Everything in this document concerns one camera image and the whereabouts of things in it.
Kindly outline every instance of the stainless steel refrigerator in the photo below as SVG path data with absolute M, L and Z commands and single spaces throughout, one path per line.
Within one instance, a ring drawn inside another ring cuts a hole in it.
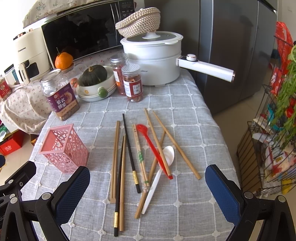
M 233 69 L 233 83 L 191 71 L 215 114 L 257 92 L 274 46 L 278 0 L 145 0 L 161 11 L 160 30 L 180 33 L 182 54 Z

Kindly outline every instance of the microwave control panel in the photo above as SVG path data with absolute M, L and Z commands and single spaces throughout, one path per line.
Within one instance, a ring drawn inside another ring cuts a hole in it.
M 119 1 L 119 14 L 121 20 L 135 12 L 133 0 Z

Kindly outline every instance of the blue gripper pad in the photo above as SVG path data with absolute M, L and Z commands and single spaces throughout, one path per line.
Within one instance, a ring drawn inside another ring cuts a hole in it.
M 5 157 L 3 155 L 0 155 L 0 167 L 3 167 L 5 165 Z
M 209 165 L 206 168 L 205 181 L 226 220 L 237 226 L 241 219 L 241 203 L 238 201 L 239 197 L 233 194 L 232 187 L 229 186 L 230 181 L 216 165 Z
M 76 172 L 79 171 L 80 168 L 82 169 L 80 173 L 74 180 L 71 180 L 71 178 L 75 177 Z M 65 182 L 65 184 L 61 187 L 57 197 L 54 197 L 52 200 L 52 202 L 55 202 L 54 199 L 58 198 L 55 204 L 55 219 L 58 225 L 67 223 L 70 220 L 75 208 L 77 207 L 81 197 L 89 185 L 89 170 L 86 167 L 79 167 L 77 171 L 69 178 L 67 182 Z

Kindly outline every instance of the microwave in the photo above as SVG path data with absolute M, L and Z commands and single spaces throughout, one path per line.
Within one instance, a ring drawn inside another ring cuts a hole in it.
M 98 1 L 59 13 L 42 25 L 51 65 L 58 52 L 73 59 L 120 46 L 115 24 L 135 12 L 133 0 Z

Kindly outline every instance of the chopsticks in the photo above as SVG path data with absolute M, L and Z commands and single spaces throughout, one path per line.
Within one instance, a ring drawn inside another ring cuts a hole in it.
M 118 237 L 118 213 L 119 213 L 119 202 L 120 202 L 121 165 L 122 165 L 124 139 L 125 139 L 125 136 L 122 139 L 118 179 L 117 179 L 117 186 L 116 186 L 116 203 L 115 203 L 115 212 L 114 212 L 114 237 Z
M 139 142 L 139 137 L 138 137 L 138 133 L 137 133 L 137 128 L 136 125 L 133 124 L 133 136 L 135 138 L 135 143 L 136 143 L 136 148 L 137 148 L 137 156 L 138 156 L 138 160 L 140 163 L 140 168 L 141 168 L 141 172 L 142 172 L 142 176 L 143 176 L 143 183 L 144 183 L 144 187 L 147 189 L 150 188 L 150 184 L 149 184 L 149 180 L 147 177 L 147 173 L 146 173 L 146 169 L 145 169 L 145 162 L 143 159 L 143 155 L 142 155 L 142 151 L 141 151 L 141 146 L 140 146 L 140 142 Z
M 117 152 L 118 152 L 118 134 L 119 134 L 120 121 L 116 122 L 116 131 L 114 136 L 114 146 L 113 146 L 113 160 L 111 168 L 111 192 L 110 192 L 110 202 L 116 202 L 116 174 L 117 174 Z
M 120 181 L 120 209 L 119 209 L 119 231 L 124 231 L 124 187 L 126 171 L 126 137 L 123 139 L 123 152 L 121 159 L 121 181 Z
M 199 175 L 199 173 L 197 172 L 197 170 L 191 164 L 191 162 L 189 161 L 189 159 L 187 158 L 187 156 L 185 155 L 185 153 L 183 152 L 183 150 L 177 144 L 177 142 L 175 141 L 175 139 L 172 137 L 172 135 L 169 133 L 168 129 L 164 126 L 164 124 L 161 122 L 161 120 L 158 118 L 158 116 L 155 114 L 154 111 L 153 111 L 153 114 L 155 115 L 155 117 L 158 120 L 159 124 L 162 126 L 163 130 L 167 133 L 168 137 L 170 138 L 170 140 L 172 141 L 172 143 L 175 145 L 175 147 L 177 148 L 177 150 L 179 151 L 179 153 L 181 154 L 181 156 L 183 157 L 184 161 L 187 163 L 187 165 L 189 166 L 189 168 L 191 169 L 191 171 L 194 173 L 194 175 L 196 176 L 196 178 L 197 179 L 201 179 L 201 176 Z
M 154 130 L 154 128 L 153 128 L 152 122 L 151 122 L 151 120 L 150 120 L 150 118 L 149 118 L 149 115 L 148 115 L 148 112 L 147 112 L 146 108 L 144 108 L 144 111 L 145 111 L 145 115 L 146 115 L 146 117 L 147 117 L 147 120 L 148 120 L 149 126 L 150 126 L 150 128 L 151 128 L 153 138 L 154 138 L 154 140 L 155 140 L 155 142 L 156 142 L 156 145 L 157 145 L 157 148 L 158 148 L 159 154 L 160 154 L 160 156 L 161 156 L 161 158 L 162 158 L 162 160 L 163 160 L 163 164 L 164 164 L 164 166 L 165 166 L 165 170 L 166 170 L 166 172 L 167 172 L 167 174 L 168 174 L 169 179 L 173 179 L 172 173 L 170 172 L 170 168 L 169 168 L 168 163 L 167 163 L 167 161 L 166 161 L 166 159 L 165 159 L 165 155 L 163 154 L 162 147 L 161 147 L 161 145 L 159 144 L 159 141 L 158 141 L 157 135 L 156 135 L 156 133 L 155 133 L 155 130 Z
M 135 185 L 136 185 L 137 193 L 141 193 L 141 189 L 140 189 L 140 185 L 139 185 L 139 182 L 138 182 L 137 173 L 136 173 L 136 169 L 135 169 L 135 164 L 133 162 L 133 155 L 131 153 L 131 146 L 130 146 L 129 139 L 128 139 L 128 129 L 126 128 L 126 120 L 124 118 L 124 114 L 122 114 L 122 116 L 123 116 L 124 130 L 126 132 L 126 144 L 128 146 L 128 154 L 130 156 L 131 169 L 133 171 L 133 180 L 134 180 Z
M 162 146 L 162 144 L 163 144 L 163 139 L 164 139 L 164 137 L 165 137 L 165 131 L 163 132 L 163 135 L 162 135 L 162 137 L 161 137 L 161 139 L 160 139 L 160 141 L 159 141 L 159 143 L 160 143 L 161 146 Z M 157 158 L 154 157 L 154 160 L 153 160 L 152 166 L 151 166 L 151 168 L 150 168 L 149 176 L 148 176 L 148 180 L 149 180 L 149 182 L 152 181 L 152 177 L 153 177 L 153 175 L 154 175 L 154 171 L 155 171 L 155 168 L 156 168 L 157 162 L 158 162 L 158 161 L 157 161 Z M 135 213 L 134 218 L 140 218 L 140 215 L 141 215 L 141 212 L 142 212 L 142 209 L 143 209 L 143 206 L 144 206 L 145 200 L 146 200 L 146 198 L 147 198 L 147 195 L 148 195 L 147 190 L 144 190 L 144 192 L 142 193 L 142 196 L 141 196 L 141 199 L 140 199 L 140 202 L 139 202 L 139 206 L 138 206 L 138 208 L 137 208 L 137 211 L 136 211 L 136 213 Z

